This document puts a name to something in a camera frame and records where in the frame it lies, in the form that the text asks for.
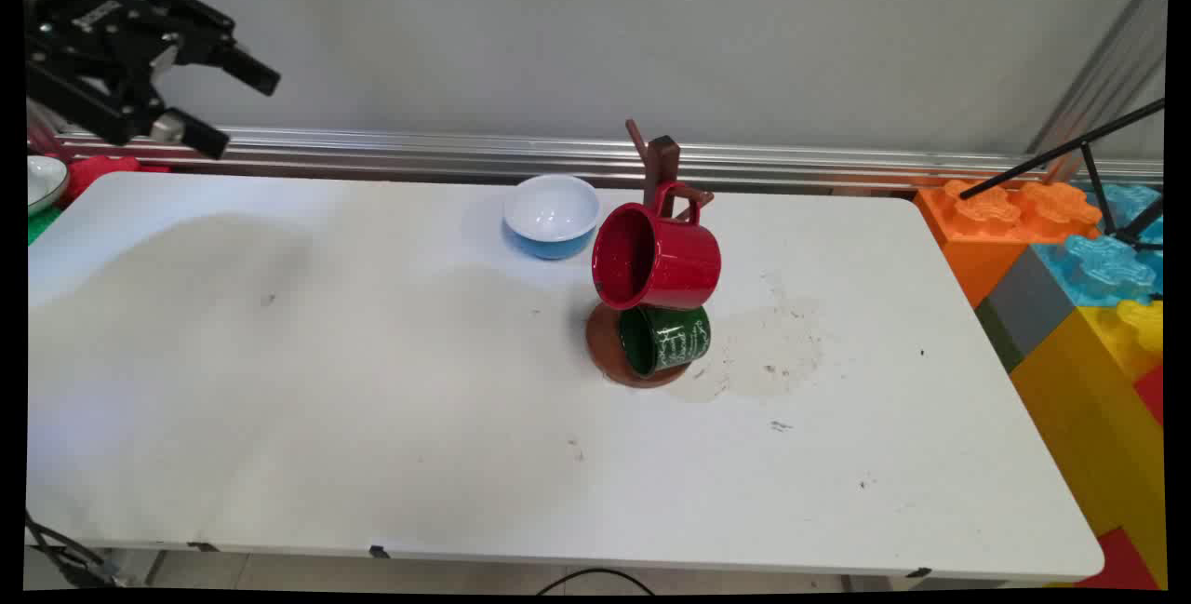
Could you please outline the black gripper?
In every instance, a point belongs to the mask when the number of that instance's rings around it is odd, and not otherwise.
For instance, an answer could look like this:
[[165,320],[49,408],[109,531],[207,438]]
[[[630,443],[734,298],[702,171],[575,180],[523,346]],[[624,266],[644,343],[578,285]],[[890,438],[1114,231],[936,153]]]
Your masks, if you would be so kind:
[[233,29],[200,0],[24,0],[26,100],[111,145],[145,137],[222,158],[227,133],[167,102],[156,82],[175,66],[208,66],[272,96],[280,73]]

